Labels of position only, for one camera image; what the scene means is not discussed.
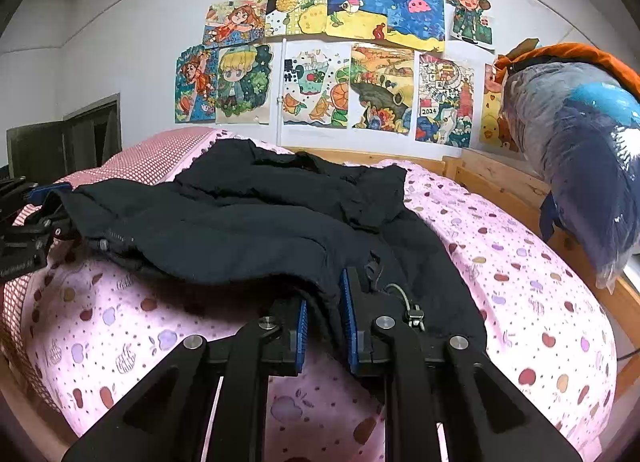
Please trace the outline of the black padded jacket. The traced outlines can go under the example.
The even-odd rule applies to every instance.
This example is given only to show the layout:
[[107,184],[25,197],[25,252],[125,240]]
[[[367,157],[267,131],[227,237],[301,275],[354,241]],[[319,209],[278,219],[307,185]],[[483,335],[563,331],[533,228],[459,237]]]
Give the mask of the black padded jacket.
[[212,145],[174,180],[108,179],[58,198],[80,236],[129,270],[201,287],[293,280],[334,352],[346,337],[340,278],[372,268],[396,284],[428,334],[485,346],[484,321],[445,245],[405,204],[407,173],[279,154],[248,140]]

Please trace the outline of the dark wooden door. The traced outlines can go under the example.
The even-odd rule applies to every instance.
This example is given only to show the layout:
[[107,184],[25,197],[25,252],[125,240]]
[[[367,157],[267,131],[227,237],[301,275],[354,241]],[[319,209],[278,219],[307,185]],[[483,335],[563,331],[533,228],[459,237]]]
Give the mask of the dark wooden door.
[[79,170],[104,165],[122,151],[119,96],[107,96],[60,121],[6,132],[5,178],[24,177],[46,185]]

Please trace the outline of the pink heart-print duvet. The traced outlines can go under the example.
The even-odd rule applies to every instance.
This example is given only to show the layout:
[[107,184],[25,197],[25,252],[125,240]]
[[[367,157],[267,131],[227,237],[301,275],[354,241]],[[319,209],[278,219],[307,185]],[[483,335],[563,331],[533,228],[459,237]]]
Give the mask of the pink heart-print duvet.
[[[613,408],[614,333],[564,260],[521,222],[456,182],[407,163],[405,203],[438,235],[469,288],[491,361],[586,461]],[[52,247],[8,283],[2,322],[32,388],[84,434],[181,338],[234,334],[245,309],[188,310],[83,249]],[[269,461],[381,461],[385,410],[319,344],[297,378],[271,378]]]

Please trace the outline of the red checked pillow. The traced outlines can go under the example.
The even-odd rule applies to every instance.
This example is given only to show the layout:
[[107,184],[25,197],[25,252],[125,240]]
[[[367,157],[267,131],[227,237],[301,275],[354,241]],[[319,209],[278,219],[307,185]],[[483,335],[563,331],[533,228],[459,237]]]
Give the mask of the red checked pillow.
[[[70,182],[91,185],[99,181],[120,178],[146,185],[167,180],[188,156],[198,156],[207,145],[226,132],[208,127],[189,127],[157,133],[149,139],[121,151],[104,165],[69,174],[55,183]],[[1,343],[9,348],[21,339],[21,322],[30,274],[2,285]]]

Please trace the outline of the swimming girl drawing lower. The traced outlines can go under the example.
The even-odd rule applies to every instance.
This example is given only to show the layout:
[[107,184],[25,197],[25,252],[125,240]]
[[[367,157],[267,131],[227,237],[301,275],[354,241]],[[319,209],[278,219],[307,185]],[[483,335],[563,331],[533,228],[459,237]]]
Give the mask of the swimming girl drawing lower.
[[213,123],[216,119],[218,51],[198,44],[176,63],[176,124]]

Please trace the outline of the yellow bear drawing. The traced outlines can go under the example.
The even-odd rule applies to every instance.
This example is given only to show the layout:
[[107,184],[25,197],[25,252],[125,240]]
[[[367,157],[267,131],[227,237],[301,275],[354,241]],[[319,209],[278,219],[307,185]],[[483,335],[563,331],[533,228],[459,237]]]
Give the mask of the yellow bear drawing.
[[492,64],[484,65],[484,92],[482,107],[482,125],[480,141],[494,148],[518,153],[518,146],[513,140],[508,122],[500,114],[502,105],[501,84],[496,81],[496,70]]

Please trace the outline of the blond boy drawing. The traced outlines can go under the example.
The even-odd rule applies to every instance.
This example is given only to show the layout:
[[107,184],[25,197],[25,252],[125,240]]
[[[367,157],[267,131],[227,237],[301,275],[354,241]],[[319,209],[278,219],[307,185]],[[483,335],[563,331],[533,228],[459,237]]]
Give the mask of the blond boy drawing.
[[217,68],[217,124],[267,125],[273,64],[271,44],[221,50]]

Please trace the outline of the red-hair girl drawing upper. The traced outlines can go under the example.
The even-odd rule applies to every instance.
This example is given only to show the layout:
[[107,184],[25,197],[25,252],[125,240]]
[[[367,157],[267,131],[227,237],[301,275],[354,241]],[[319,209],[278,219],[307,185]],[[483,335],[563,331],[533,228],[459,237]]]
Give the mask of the red-hair girl drawing upper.
[[251,44],[265,35],[267,0],[226,0],[207,10],[202,44],[225,48]]

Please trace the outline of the bagged bedding pile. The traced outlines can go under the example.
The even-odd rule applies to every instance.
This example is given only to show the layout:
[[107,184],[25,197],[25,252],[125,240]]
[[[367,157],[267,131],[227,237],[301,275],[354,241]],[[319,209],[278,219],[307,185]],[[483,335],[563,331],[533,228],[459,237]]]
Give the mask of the bagged bedding pile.
[[639,247],[639,99],[597,66],[550,62],[506,76],[500,113],[549,187],[539,229],[578,240],[600,289]]

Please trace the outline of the city collage drawing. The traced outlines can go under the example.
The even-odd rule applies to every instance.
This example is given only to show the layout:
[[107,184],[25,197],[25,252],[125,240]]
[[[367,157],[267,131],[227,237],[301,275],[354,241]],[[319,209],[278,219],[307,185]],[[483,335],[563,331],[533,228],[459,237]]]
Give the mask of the city collage drawing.
[[428,53],[419,56],[416,141],[464,149],[474,119],[474,70]]

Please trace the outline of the landscape flowers drawing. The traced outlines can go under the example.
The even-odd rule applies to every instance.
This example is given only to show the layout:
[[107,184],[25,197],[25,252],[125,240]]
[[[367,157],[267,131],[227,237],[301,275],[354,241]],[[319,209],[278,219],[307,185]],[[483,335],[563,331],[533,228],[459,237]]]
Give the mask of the landscape flowers drawing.
[[414,91],[414,51],[353,44],[350,89],[354,127],[408,135]]

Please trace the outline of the cup and oranges drawing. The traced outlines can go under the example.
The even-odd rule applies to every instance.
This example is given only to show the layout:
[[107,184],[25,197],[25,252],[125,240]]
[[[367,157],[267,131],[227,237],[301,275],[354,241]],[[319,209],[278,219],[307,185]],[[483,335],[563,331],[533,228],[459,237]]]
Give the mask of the cup and oranges drawing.
[[346,129],[350,64],[348,42],[288,42],[282,76],[285,125]]

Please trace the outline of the pineapple drawing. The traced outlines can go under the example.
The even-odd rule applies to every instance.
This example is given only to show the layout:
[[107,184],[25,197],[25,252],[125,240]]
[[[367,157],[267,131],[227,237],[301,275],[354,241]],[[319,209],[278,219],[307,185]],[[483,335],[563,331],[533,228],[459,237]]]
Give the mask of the pineapple drawing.
[[268,0],[265,35],[317,35],[326,30],[328,0]]

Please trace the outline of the orange cloth on pile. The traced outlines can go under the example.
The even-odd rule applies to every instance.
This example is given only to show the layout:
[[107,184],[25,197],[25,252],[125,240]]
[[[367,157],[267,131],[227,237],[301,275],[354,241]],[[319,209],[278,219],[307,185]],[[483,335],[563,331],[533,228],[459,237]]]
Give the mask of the orange cloth on pile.
[[499,54],[494,63],[495,80],[498,84],[504,84],[506,76],[524,70],[527,66],[550,62],[580,62],[604,70],[636,99],[639,99],[639,74],[611,53],[589,44],[578,44],[578,42],[560,42],[541,47],[538,44],[537,38],[527,38],[507,54]]

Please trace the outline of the pink jellyfish sea drawing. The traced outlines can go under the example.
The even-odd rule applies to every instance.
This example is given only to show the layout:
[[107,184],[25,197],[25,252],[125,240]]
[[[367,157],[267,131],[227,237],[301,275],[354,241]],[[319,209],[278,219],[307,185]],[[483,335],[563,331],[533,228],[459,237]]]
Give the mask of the pink jellyfish sea drawing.
[[388,0],[386,40],[413,50],[445,50],[444,0]]

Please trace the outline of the red-hair boy drawing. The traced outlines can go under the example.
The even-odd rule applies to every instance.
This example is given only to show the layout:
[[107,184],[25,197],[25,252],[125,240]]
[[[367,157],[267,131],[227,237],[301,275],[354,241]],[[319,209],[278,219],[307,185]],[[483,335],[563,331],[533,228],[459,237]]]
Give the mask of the red-hair boy drawing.
[[494,50],[494,31],[489,0],[446,0],[454,7],[450,27],[450,36],[457,40],[475,44],[485,50]]

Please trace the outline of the blue sea fish drawing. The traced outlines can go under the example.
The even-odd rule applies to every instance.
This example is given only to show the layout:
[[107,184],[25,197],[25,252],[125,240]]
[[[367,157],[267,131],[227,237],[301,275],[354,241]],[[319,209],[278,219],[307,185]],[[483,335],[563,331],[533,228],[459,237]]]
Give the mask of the blue sea fish drawing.
[[328,36],[384,40],[387,34],[388,0],[328,0]]

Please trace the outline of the wooden bed frame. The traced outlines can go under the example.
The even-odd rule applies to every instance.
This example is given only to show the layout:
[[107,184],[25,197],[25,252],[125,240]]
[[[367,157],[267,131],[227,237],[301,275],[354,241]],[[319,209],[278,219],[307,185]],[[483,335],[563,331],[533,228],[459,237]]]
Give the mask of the wooden bed frame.
[[[486,319],[489,352],[598,460],[639,396],[639,288],[599,289],[579,244],[537,235],[547,185],[493,157],[401,157]],[[160,353],[141,334],[226,328],[160,306],[131,275],[55,258],[28,281],[21,339],[1,343],[1,393],[37,452],[60,460]]]

